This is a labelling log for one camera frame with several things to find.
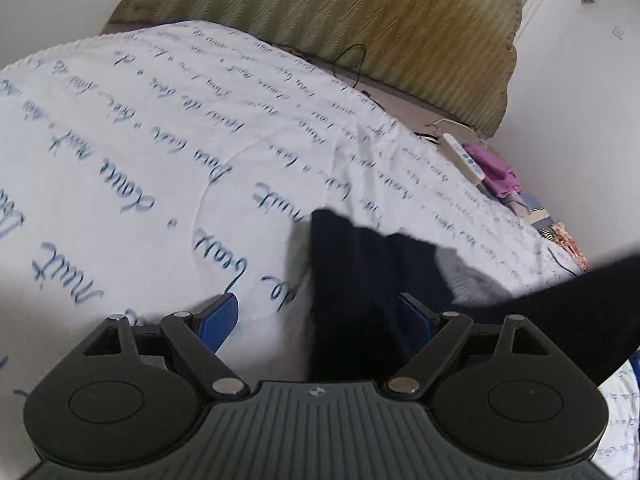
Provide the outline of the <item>navy and grey sweater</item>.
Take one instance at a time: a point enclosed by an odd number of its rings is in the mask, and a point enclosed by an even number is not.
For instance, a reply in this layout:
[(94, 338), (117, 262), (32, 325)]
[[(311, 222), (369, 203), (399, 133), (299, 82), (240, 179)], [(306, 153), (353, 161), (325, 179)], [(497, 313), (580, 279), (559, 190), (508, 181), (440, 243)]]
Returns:
[(424, 344), (401, 307), (404, 292), (439, 314), (480, 324), (525, 316), (595, 384), (639, 348), (639, 258), (514, 296), (452, 248), (354, 226), (329, 209), (311, 215), (312, 382), (384, 382)]

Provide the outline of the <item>pile of colourful clothes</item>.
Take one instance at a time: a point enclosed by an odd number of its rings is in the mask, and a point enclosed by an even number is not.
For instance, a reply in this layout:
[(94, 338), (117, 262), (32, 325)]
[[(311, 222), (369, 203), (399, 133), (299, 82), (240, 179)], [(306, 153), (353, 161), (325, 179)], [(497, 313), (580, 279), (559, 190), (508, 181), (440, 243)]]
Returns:
[(589, 270), (589, 262), (576, 240), (562, 222), (555, 221), (544, 205), (533, 195), (511, 192), (500, 198), (504, 206), (530, 224), (543, 238), (567, 252), (582, 272)]

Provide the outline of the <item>purple cloth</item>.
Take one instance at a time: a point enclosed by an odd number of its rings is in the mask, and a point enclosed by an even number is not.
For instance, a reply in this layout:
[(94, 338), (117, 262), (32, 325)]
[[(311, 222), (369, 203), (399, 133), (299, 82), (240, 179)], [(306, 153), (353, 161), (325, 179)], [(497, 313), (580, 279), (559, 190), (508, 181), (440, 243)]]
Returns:
[(498, 156), (479, 145), (465, 143), (462, 148), (472, 157), (485, 174), (484, 185), (498, 198), (522, 192), (521, 181), (514, 169)]

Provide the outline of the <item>white remote control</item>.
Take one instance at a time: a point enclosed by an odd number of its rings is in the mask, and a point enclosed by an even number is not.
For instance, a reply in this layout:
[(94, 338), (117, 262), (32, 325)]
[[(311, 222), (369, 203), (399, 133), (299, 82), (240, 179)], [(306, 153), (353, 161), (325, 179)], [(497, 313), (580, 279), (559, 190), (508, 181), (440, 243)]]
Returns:
[(485, 179), (484, 171), (452, 134), (448, 132), (443, 133), (438, 141), (438, 145), (450, 162), (452, 162), (470, 182), (474, 185), (483, 182)]

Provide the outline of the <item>white script-printed bedspread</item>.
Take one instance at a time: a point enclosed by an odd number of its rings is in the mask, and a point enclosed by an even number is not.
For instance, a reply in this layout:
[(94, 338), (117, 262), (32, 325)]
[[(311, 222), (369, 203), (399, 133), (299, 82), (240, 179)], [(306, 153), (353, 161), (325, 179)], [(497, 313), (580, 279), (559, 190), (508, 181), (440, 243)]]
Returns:
[[(639, 367), (595, 384), (523, 315), (474, 322), (420, 399), (312, 382), (310, 224), (454, 249), (514, 296), (589, 272), (375, 102), (238, 30), (183, 22), (1, 73), (6, 479), (634, 479)], [(225, 292), (214, 400), (160, 320)]]

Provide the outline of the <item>olive tufted headboard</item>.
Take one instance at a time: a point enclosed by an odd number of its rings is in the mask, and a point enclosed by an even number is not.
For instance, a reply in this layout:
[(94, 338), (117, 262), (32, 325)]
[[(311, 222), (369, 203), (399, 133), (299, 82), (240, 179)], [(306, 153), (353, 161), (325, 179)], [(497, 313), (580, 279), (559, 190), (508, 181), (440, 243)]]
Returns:
[(230, 26), (364, 76), (493, 136), (508, 104), (522, 0), (122, 0), (107, 21)]

